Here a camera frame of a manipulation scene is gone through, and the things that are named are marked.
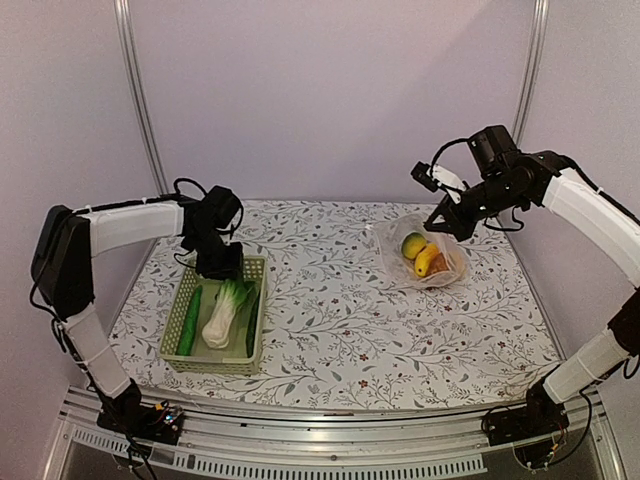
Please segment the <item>orange yellow mango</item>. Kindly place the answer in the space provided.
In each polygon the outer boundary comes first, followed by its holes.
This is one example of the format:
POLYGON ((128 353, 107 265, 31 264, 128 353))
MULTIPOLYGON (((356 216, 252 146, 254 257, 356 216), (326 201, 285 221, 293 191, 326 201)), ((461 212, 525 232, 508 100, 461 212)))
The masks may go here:
POLYGON ((433 258, 440 253, 435 243, 428 243, 427 246, 414 259, 414 273, 418 277, 426 277, 427 270, 433 258))

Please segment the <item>brown potato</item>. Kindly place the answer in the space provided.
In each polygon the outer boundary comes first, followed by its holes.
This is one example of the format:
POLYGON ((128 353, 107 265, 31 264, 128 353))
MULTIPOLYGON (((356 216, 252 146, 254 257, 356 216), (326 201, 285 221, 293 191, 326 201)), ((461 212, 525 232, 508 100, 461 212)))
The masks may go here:
POLYGON ((449 266, 445 255, 443 253, 439 253, 436 255, 431 261, 429 268, 427 270, 427 275, 435 275, 437 273, 442 273, 449 270, 449 266))

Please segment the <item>green yellow mango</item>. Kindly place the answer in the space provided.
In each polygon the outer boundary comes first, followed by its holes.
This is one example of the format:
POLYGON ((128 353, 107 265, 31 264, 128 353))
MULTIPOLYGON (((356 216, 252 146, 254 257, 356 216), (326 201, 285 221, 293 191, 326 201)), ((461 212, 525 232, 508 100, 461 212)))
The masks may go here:
POLYGON ((418 232, 412 232, 402 241, 401 252, 405 259, 414 260, 426 246, 425 237, 418 232))

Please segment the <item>clear zip top bag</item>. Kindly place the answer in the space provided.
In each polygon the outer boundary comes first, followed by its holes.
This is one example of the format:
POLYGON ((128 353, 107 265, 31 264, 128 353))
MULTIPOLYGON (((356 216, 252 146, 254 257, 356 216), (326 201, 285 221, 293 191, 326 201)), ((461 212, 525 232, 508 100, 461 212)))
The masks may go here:
POLYGON ((373 231, 384 270, 397 286, 440 288, 467 270, 461 248, 445 234, 427 232, 417 214, 376 224, 373 231))

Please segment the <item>green bok choy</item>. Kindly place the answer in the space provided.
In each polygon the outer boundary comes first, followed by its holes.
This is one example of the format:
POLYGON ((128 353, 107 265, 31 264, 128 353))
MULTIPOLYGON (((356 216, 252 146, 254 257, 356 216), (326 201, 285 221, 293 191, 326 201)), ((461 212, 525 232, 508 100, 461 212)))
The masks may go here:
POLYGON ((211 316, 204 325, 201 337, 211 349, 223 349, 229 344, 229 332, 238 312, 244 307, 254 289, 253 281, 224 280, 215 297, 211 316))

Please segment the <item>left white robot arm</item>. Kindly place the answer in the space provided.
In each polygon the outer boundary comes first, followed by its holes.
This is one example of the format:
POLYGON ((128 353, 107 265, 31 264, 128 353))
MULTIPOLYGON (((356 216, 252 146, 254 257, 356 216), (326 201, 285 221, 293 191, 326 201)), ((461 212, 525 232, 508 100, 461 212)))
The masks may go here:
POLYGON ((244 206, 231 189, 214 186, 199 198, 170 194, 47 211, 32 258, 31 302, 48 313, 62 349, 74 355, 95 390, 115 399, 111 419, 128 434, 148 426, 148 412, 131 397, 134 382, 108 339, 98 295, 104 257, 137 244, 178 238, 195 256, 197 275, 222 280, 237 276, 243 248, 231 236, 244 206))

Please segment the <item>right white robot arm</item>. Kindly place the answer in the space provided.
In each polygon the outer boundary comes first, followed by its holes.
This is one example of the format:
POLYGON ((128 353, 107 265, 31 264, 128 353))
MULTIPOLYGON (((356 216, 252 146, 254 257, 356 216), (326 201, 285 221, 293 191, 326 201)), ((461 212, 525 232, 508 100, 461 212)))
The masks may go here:
POLYGON ((556 417, 560 405, 583 388, 604 380, 639 355, 639 224, 586 179, 569 157, 551 151, 510 151, 484 165, 482 180, 470 187, 451 171, 418 165, 415 179, 444 198, 425 223, 429 231, 467 240, 477 224, 515 207, 539 206, 575 229, 578 244, 563 240, 553 285, 581 306, 572 313, 611 316, 601 329, 593 320, 581 335, 583 344, 532 386, 528 406, 517 415, 517 427, 537 436, 556 417))

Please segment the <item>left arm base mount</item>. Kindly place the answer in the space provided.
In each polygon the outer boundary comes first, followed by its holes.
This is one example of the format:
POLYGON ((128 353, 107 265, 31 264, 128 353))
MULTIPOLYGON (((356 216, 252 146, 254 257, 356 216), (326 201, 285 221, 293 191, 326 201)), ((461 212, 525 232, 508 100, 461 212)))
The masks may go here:
POLYGON ((97 425, 133 439, 177 445, 184 423, 184 409, 164 400, 153 406, 142 404, 142 395, 135 382, 116 398, 96 390, 101 401, 97 425))

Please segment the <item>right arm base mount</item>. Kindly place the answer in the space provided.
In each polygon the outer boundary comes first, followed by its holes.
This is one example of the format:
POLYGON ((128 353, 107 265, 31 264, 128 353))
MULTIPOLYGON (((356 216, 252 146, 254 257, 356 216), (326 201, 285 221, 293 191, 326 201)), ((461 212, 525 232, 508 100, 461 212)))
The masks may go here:
POLYGON ((563 404, 556 404, 541 385, 531 388, 521 407, 490 409, 481 430, 491 446, 522 442, 516 460, 529 470, 547 468, 566 438, 569 419, 563 404))

